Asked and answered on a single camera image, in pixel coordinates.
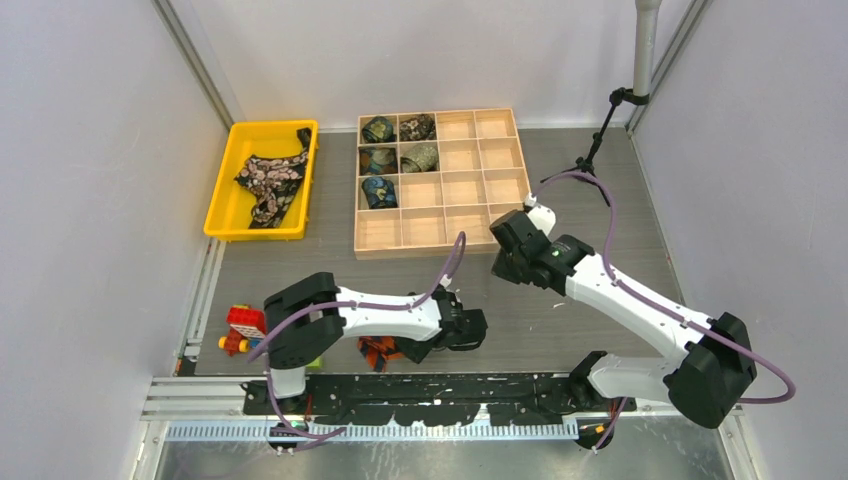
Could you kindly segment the orange navy striped tie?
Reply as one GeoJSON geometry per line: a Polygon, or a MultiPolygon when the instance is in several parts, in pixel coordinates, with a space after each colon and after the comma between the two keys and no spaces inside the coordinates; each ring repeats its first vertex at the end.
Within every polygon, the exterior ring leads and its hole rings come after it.
{"type": "Polygon", "coordinates": [[[359,337],[357,348],[374,372],[384,372],[390,360],[405,357],[391,336],[359,337]]]}

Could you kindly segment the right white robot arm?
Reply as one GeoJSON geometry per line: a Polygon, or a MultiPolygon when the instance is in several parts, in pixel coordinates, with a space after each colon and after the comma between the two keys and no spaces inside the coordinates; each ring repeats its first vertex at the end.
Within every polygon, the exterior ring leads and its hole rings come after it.
{"type": "Polygon", "coordinates": [[[567,379],[574,406],[596,410],[608,399],[639,398],[673,405],[693,423],[717,428],[756,379],[744,322],[690,310],[606,265],[604,256],[571,235],[555,240],[536,216],[512,210],[490,231],[499,245],[495,276],[552,290],[615,320],[650,344],[656,358],[590,352],[567,379]]]}

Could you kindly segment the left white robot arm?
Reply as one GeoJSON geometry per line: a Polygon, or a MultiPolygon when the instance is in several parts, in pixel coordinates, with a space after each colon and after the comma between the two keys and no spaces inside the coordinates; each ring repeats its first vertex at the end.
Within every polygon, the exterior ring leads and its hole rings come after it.
{"type": "Polygon", "coordinates": [[[306,366],[343,339],[361,340],[376,371],[392,356],[419,364],[433,351],[480,347],[485,315],[466,309],[447,280],[423,294],[392,296],[351,290],[318,272],[268,297],[268,333],[249,359],[267,356],[270,403],[284,414],[298,412],[307,398],[306,366]]]}

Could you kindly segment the black mini tripod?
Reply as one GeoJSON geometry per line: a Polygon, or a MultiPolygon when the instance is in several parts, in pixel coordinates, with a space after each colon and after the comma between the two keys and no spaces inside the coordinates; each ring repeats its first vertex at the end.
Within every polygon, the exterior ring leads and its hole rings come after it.
{"type": "Polygon", "coordinates": [[[622,103],[630,103],[635,106],[645,106],[650,101],[650,94],[637,95],[632,88],[624,88],[620,87],[618,89],[613,90],[609,95],[609,103],[610,108],[605,117],[605,120],[598,131],[596,131],[592,135],[592,144],[590,146],[589,152],[586,156],[578,157],[575,160],[574,166],[568,169],[565,169],[561,172],[558,172],[555,175],[550,175],[540,181],[539,186],[547,185],[551,183],[554,179],[557,178],[573,178],[582,183],[587,183],[594,185],[601,194],[601,197],[604,203],[612,208],[612,200],[610,196],[607,194],[604,187],[599,186],[597,183],[598,177],[595,171],[594,159],[596,154],[599,152],[603,140],[604,135],[609,127],[610,121],[615,113],[616,109],[622,103]]]}

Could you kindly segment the wooden grid organizer box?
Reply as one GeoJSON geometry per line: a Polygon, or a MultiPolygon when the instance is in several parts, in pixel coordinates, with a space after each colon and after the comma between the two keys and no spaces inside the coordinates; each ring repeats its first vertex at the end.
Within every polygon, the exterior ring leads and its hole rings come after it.
{"type": "Polygon", "coordinates": [[[520,208],[529,190],[517,123],[509,107],[362,115],[358,119],[356,146],[354,255],[359,260],[441,255],[450,251],[459,234],[466,237],[467,252],[494,252],[497,244],[490,234],[490,223],[499,215],[520,208]],[[435,118],[437,138],[400,141],[400,120],[419,113],[435,118]],[[362,141],[362,125],[378,115],[393,121],[395,142],[362,141]],[[419,143],[437,145],[436,170],[402,173],[401,155],[419,143]],[[361,147],[394,147],[398,173],[361,176],[361,147]],[[361,183],[370,176],[385,177],[394,183],[397,208],[367,207],[361,183]]]}

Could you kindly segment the rolled beige paisley tie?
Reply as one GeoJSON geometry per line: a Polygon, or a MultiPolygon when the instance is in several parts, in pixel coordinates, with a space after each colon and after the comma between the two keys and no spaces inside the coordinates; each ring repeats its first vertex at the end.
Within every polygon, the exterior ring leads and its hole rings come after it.
{"type": "Polygon", "coordinates": [[[435,143],[419,143],[411,146],[400,157],[402,173],[435,171],[439,162],[439,151],[435,143]]]}

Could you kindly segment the green block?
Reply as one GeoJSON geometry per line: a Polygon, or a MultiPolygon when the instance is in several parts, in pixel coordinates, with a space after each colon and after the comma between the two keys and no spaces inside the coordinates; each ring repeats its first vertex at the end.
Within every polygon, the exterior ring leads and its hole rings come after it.
{"type": "Polygon", "coordinates": [[[323,367],[323,357],[319,356],[306,365],[307,369],[320,370],[323,367]]]}

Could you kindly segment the rolled blue teal tie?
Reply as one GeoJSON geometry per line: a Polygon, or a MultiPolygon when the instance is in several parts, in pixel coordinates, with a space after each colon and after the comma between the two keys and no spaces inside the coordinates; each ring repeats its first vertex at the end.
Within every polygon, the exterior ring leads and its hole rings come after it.
{"type": "Polygon", "coordinates": [[[366,177],[361,183],[366,205],[370,210],[391,209],[399,206],[394,183],[385,177],[366,177]]]}

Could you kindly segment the rolled blue gold tie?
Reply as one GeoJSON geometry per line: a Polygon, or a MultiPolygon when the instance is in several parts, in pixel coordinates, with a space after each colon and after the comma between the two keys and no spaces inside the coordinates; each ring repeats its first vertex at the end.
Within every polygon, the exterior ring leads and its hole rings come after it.
{"type": "Polygon", "coordinates": [[[399,170],[394,147],[361,147],[358,162],[361,176],[397,174],[399,170]]]}

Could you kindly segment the colourful toy car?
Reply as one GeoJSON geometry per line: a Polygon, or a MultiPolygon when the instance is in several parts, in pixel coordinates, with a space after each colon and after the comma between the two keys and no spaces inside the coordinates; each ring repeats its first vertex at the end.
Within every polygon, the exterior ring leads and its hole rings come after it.
{"type": "Polygon", "coordinates": [[[218,340],[218,348],[229,356],[249,353],[266,336],[265,314],[250,305],[233,305],[226,316],[228,333],[218,340]]]}

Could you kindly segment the black pink floral tie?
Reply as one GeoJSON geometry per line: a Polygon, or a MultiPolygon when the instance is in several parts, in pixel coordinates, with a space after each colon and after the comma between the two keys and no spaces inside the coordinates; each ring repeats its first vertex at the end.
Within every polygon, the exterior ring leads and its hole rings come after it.
{"type": "Polygon", "coordinates": [[[304,181],[312,130],[301,128],[296,136],[302,146],[299,154],[278,158],[252,155],[234,178],[255,197],[250,229],[278,228],[304,181]]]}

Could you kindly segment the yellow plastic bin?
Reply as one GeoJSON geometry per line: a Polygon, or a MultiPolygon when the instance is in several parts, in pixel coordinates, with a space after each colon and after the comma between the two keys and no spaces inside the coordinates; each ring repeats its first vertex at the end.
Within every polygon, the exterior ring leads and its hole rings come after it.
{"type": "Polygon", "coordinates": [[[233,124],[204,233],[223,242],[302,239],[318,130],[313,119],[233,124]]]}

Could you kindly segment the grey metal pole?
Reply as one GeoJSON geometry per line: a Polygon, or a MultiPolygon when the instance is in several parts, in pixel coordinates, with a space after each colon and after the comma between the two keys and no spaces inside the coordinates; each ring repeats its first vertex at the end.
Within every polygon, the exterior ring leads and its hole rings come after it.
{"type": "Polygon", "coordinates": [[[651,92],[654,50],[661,0],[636,0],[636,31],[632,92],[646,103],[651,92]]]}

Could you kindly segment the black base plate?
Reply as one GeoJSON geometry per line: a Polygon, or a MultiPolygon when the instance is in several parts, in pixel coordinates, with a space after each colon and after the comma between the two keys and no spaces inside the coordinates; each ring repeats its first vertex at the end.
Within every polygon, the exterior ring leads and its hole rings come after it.
{"type": "Polygon", "coordinates": [[[618,406],[575,396],[568,377],[554,373],[316,374],[302,394],[277,405],[319,425],[427,427],[465,426],[482,410],[493,426],[553,425],[575,413],[608,416],[618,406]]]}

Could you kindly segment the aluminium front rail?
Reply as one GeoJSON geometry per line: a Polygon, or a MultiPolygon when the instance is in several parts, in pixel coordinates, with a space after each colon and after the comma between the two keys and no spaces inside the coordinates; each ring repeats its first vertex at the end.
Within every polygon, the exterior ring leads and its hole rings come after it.
{"type": "Polygon", "coordinates": [[[286,430],[274,413],[248,415],[244,387],[250,377],[184,377],[153,381],[144,403],[141,419],[165,424],[164,438],[177,441],[266,441],[285,448],[327,437],[330,442],[413,442],[413,441],[529,441],[576,440],[610,420],[602,412],[556,414],[552,420],[533,420],[520,425],[508,420],[494,421],[487,403],[469,406],[453,404],[449,421],[435,421],[439,404],[423,403],[412,416],[396,411],[364,423],[343,421],[340,425],[306,421],[301,414],[286,419],[295,426],[286,430]]]}

